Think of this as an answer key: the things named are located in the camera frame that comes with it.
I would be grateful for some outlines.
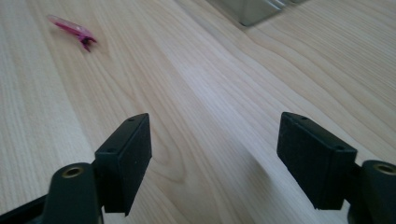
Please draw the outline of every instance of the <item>pink plastic piece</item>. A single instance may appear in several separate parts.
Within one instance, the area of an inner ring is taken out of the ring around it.
[[[79,42],[81,42],[82,47],[84,47],[84,49],[86,49],[88,52],[91,52],[90,49],[88,49],[90,40],[95,43],[96,40],[93,38],[89,30],[71,21],[66,21],[56,16],[48,15],[47,19],[49,19],[49,21],[53,24],[59,26],[61,29],[66,30],[72,35],[75,35],[78,38]]]

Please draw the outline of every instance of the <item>gray metal object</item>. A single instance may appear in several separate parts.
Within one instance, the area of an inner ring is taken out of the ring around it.
[[[304,0],[208,0],[221,7],[234,20],[244,26],[251,26],[279,13],[289,1]]]

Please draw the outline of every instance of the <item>light wood surface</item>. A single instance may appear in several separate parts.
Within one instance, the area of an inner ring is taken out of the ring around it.
[[[81,24],[85,51],[47,14]],[[0,1],[0,214],[149,113],[153,158],[107,223],[347,223],[276,155],[283,111],[396,163],[396,2],[309,0],[251,28],[204,0]]]

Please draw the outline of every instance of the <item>screw hole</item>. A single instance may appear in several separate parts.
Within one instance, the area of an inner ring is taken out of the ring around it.
[[[385,175],[396,175],[396,168],[386,164],[376,164],[374,168]]]
[[[84,169],[82,169],[81,167],[71,167],[69,169],[67,169],[66,171],[64,171],[64,173],[62,174],[62,176],[64,178],[73,178],[76,177],[78,175],[81,175],[82,172],[84,171]]]

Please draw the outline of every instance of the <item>wood grain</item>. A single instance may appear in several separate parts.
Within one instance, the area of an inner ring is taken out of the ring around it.
[[[47,22],[89,28],[84,51]],[[0,1],[0,214],[48,191],[120,123],[150,114],[153,159],[107,223],[347,223],[276,155],[280,114],[396,163],[396,2],[309,0],[240,27],[199,0]]]

